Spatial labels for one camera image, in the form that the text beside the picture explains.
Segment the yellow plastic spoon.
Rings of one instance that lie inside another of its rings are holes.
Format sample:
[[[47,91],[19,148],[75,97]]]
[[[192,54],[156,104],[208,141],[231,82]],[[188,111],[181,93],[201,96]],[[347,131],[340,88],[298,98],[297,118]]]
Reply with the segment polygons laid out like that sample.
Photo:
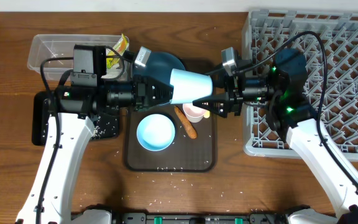
[[[209,118],[211,115],[210,111],[206,111],[205,114],[204,114],[204,118]]]

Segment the pink plastic cup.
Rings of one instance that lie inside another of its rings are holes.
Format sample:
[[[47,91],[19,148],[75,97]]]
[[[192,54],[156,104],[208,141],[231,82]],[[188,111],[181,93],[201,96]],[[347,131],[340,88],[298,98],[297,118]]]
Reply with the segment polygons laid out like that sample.
[[[183,104],[183,112],[191,123],[198,123],[204,118],[205,109],[193,106],[192,103]]]

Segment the dark blue plate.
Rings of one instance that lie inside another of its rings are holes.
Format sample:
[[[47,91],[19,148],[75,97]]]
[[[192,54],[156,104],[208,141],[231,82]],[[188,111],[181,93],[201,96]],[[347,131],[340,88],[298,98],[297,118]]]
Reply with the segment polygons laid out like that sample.
[[[173,69],[185,70],[185,66],[179,58],[170,53],[152,52],[145,68],[134,65],[132,74],[152,77],[169,85]]]

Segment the light blue cup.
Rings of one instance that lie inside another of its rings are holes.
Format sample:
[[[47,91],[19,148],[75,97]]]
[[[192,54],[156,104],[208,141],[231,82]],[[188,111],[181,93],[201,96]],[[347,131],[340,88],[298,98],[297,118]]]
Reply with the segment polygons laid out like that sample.
[[[213,82],[210,76],[186,70],[173,69],[170,75],[173,86],[171,104],[192,103],[213,93]]]

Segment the light blue bowl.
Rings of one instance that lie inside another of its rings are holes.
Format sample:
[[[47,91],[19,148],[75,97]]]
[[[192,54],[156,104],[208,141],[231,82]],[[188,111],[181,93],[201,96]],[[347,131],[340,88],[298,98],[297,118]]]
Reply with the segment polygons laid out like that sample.
[[[144,149],[157,152],[171,145],[175,133],[175,126],[170,118],[162,114],[150,114],[140,121],[136,137]]]

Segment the yellow green snack wrapper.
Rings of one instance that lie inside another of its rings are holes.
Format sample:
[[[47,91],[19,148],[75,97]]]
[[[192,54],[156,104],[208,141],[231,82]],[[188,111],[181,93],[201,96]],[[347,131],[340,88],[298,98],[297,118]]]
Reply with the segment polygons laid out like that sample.
[[[112,47],[119,55],[123,56],[124,52],[129,48],[129,41],[124,34],[121,34],[118,42]],[[119,63],[119,57],[111,49],[106,49],[106,55],[112,58],[106,59],[106,67],[111,69],[115,64]]]

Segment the white tissue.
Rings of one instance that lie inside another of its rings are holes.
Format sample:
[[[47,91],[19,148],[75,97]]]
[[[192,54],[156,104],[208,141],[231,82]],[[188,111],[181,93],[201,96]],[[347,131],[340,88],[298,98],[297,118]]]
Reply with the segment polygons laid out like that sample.
[[[116,77],[118,77],[120,75],[122,71],[121,67],[112,67],[112,68],[108,68],[106,70],[106,74],[103,75],[101,78],[103,79],[114,79]]]

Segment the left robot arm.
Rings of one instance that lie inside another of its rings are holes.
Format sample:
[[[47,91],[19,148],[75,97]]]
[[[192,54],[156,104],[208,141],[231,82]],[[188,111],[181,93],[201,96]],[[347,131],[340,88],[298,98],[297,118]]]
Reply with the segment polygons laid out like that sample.
[[[93,136],[92,115],[119,117],[120,108],[146,110],[170,102],[173,86],[134,75],[128,82],[103,80],[109,56],[103,45],[76,45],[74,68],[49,88],[48,131],[44,153],[16,223],[70,223],[71,200],[86,146]]]

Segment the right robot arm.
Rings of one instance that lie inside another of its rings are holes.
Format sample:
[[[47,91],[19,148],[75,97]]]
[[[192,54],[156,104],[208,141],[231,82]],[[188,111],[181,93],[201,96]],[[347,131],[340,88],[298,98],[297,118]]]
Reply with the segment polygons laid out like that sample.
[[[239,70],[225,64],[216,82],[224,89],[219,95],[193,101],[193,105],[225,118],[241,113],[245,103],[266,103],[266,120],[306,163],[328,196],[335,216],[317,213],[309,206],[291,209],[287,223],[358,223],[358,171],[344,156],[302,93],[308,77],[305,56],[296,49],[284,48],[274,53],[273,67],[265,78],[246,77],[254,67]]]

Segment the clear plastic waste bin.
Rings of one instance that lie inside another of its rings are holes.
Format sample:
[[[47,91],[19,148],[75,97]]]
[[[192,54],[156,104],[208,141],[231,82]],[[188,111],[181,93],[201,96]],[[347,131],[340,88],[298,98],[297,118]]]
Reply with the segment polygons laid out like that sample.
[[[75,45],[108,45],[113,47],[121,35],[39,34],[32,40],[27,67],[40,73],[40,64],[48,58],[73,57]],[[113,67],[121,67],[122,62]],[[73,68],[72,60],[48,62],[44,67],[47,80],[59,81],[63,72]]]

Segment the grey dishwasher rack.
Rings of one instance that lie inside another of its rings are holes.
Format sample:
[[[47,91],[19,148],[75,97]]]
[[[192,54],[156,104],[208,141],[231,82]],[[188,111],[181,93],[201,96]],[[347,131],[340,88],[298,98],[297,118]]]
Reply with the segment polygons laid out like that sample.
[[[288,39],[306,57],[305,95],[323,104],[329,135],[358,162],[358,13],[254,10],[242,28],[242,55],[258,63]]]

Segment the orange carrot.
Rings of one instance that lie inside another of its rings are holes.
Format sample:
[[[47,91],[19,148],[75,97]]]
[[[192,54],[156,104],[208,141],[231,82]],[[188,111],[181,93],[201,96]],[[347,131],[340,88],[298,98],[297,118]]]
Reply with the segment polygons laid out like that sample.
[[[177,106],[174,106],[174,110],[175,110],[175,114],[177,115],[178,119],[181,121],[182,126],[184,127],[185,132],[187,133],[189,138],[196,139],[198,137],[197,132],[195,128],[192,126],[192,124],[190,123],[190,121],[188,120],[188,118],[183,114],[183,112]]]

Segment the black rectangular tray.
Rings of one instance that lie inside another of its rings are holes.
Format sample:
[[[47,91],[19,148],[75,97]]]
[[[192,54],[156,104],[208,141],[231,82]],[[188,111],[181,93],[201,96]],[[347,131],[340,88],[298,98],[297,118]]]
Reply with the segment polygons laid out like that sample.
[[[44,146],[47,140],[48,119],[50,117],[48,106],[49,99],[47,93],[45,91],[38,92],[34,96],[34,109],[32,119],[32,144],[35,146]],[[102,121],[112,121],[119,126],[120,133],[119,117],[113,117],[108,114],[99,114],[92,115],[91,120],[94,126],[96,126],[98,123],[101,123]]]

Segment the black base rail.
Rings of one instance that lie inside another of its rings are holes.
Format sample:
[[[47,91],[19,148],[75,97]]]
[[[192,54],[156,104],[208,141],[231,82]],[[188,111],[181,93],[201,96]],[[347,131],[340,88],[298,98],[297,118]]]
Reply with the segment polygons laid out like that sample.
[[[192,213],[119,213],[111,207],[96,204],[81,213],[71,214],[73,223],[110,224],[260,224],[287,223],[285,215],[276,213],[251,214],[192,214]]]

